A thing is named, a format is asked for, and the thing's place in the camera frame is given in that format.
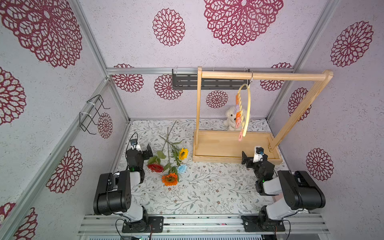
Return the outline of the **light blue carnation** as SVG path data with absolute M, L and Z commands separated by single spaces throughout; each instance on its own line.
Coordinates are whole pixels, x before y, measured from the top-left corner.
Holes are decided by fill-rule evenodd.
M 183 161 L 180 161 L 180 166 L 178 167 L 178 173 L 179 174 L 184 174 L 188 168 L 187 165 L 183 163 Z

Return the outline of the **yellow clip hanger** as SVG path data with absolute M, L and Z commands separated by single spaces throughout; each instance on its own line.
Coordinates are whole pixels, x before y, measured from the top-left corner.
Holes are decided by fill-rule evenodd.
M 246 84 L 243 84 L 240 86 L 240 88 L 237 92 L 237 95 L 239 95 L 241 97 L 241 102 L 240 102 L 240 105 L 242 106 L 241 111 L 240 111 L 241 112 L 241 120 L 242 120 L 241 130 L 244 130 L 244 137 L 247 134 L 249 120 L 250 120 L 250 112 L 251 112 L 251 89 L 250 89 L 250 85 L 253 82 L 253 79 L 254 79 L 254 73 L 252 73 L 251 79 Z M 248 94 L 248 97 L 247 97 L 248 101 L 247 101 L 246 107 L 243 107 L 243 98 L 242 98 L 242 93 L 241 93 L 242 89 L 246 89 L 247 94 Z

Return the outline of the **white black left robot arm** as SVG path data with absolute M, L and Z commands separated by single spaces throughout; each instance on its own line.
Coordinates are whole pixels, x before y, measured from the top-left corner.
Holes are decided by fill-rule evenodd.
M 126 170 L 100 175 L 93 202 L 96 215 L 118 215 L 134 224 L 149 223 L 145 207 L 132 200 L 132 187 L 144 182 L 144 161 L 152 156 L 150 145 L 144 149 L 138 144 L 131 146 L 126 150 Z

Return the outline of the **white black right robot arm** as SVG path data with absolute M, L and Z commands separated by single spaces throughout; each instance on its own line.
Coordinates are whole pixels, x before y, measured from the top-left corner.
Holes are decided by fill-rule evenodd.
M 261 147 L 255 148 L 253 157 L 242 152 L 242 165 L 254 171 L 256 191 L 260 195 L 283 195 L 275 203 L 261 208 L 257 218 L 260 224 L 277 224 L 299 211 L 321 209 L 326 205 L 324 193 L 308 172 L 276 172 L 275 165 L 268 161 L 268 155 Z

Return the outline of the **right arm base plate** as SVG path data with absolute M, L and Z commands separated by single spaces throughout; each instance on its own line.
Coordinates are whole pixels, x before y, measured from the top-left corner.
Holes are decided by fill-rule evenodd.
M 270 220 L 268 217 L 241 216 L 245 232 L 285 232 L 282 221 Z

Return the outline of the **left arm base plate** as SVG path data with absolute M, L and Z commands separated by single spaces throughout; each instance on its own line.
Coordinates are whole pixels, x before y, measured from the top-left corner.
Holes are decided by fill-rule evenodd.
M 133 223 L 124 223 L 122 233 L 162 233 L 164 217 L 144 217 L 142 220 Z

